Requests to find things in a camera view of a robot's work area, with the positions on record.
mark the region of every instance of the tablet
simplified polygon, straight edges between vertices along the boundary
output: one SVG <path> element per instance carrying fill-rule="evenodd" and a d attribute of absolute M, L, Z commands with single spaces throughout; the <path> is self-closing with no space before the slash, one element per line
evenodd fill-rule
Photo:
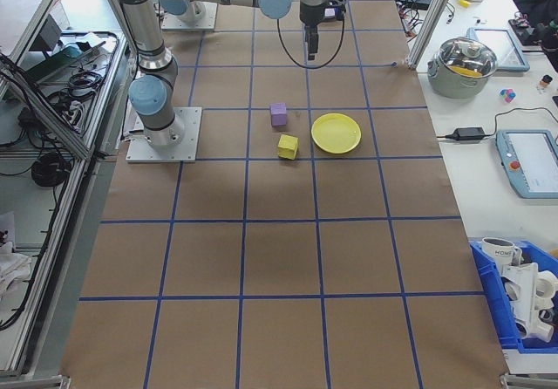
<path fill-rule="evenodd" d="M 530 66 L 519 42 L 509 29 L 471 27 L 467 37 L 488 46 L 498 59 L 497 71 L 526 72 Z"/>
<path fill-rule="evenodd" d="M 500 130 L 496 146 L 518 195 L 558 198 L 558 146 L 548 130 Z"/>

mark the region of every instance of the yellow plate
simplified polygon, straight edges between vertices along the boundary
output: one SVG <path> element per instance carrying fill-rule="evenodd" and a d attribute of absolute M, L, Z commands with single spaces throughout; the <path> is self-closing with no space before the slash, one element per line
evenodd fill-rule
<path fill-rule="evenodd" d="M 346 154 L 357 147 L 360 138 L 357 122 L 344 114 L 325 114 L 312 125 L 314 143 L 330 154 Z"/>

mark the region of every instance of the small toy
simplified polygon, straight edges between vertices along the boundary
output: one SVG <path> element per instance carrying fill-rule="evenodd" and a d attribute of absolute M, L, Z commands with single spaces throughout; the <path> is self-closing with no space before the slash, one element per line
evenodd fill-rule
<path fill-rule="evenodd" d="M 511 103 L 516 94 L 514 90 L 508 88 L 506 90 L 500 91 L 500 95 L 503 97 L 504 101 L 506 101 L 507 103 Z"/>
<path fill-rule="evenodd" d="M 282 134 L 277 145 L 277 156 L 287 160 L 294 160 L 298 150 L 298 138 Z"/>
<path fill-rule="evenodd" d="M 271 126 L 285 126 L 287 124 L 287 105 L 275 103 L 269 107 L 271 113 Z"/>

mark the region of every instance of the stainless steel pot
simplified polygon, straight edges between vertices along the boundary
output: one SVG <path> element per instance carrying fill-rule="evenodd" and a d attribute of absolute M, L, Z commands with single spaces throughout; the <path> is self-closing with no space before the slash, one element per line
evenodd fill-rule
<path fill-rule="evenodd" d="M 470 38 L 452 38 L 428 62 L 428 80 L 441 95 L 468 99 L 484 88 L 496 69 L 496 55 L 488 47 Z"/>

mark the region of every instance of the white mug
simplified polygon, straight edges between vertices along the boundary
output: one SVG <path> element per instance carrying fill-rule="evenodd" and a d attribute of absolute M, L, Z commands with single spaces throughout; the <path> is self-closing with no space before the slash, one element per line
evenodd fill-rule
<path fill-rule="evenodd" d="M 506 265 L 521 264 L 521 248 L 517 247 L 513 242 L 506 241 L 501 238 L 482 238 L 482 250 L 490 256 L 498 267 L 500 275 Z"/>

